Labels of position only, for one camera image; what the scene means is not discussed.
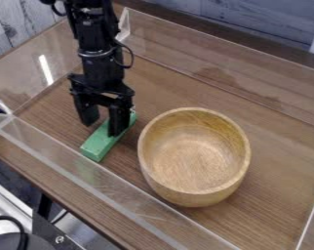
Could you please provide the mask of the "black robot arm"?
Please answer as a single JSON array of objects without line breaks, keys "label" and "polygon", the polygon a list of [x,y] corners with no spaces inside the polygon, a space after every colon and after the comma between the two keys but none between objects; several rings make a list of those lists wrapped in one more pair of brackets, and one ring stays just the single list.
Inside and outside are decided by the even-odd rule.
[{"label": "black robot arm", "polygon": [[117,137],[129,127],[133,89],[125,84],[124,50],[132,49],[117,39],[119,19],[112,0],[39,0],[57,16],[67,17],[79,42],[83,74],[71,73],[71,93],[79,119],[91,126],[100,118],[97,107],[109,113],[108,136]]}]

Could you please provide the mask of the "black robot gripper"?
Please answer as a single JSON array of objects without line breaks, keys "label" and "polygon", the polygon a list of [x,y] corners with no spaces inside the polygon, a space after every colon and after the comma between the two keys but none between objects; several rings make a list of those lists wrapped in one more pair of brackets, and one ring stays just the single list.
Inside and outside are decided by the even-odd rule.
[{"label": "black robot gripper", "polygon": [[97,106],[109,107],[108,135],[117,137],[131,124],[133,89],[125,84],[125,70],[121,53],[80,53],[83,73],[72,73],[71,93],[84,126],[89,127],[100,118]]}]

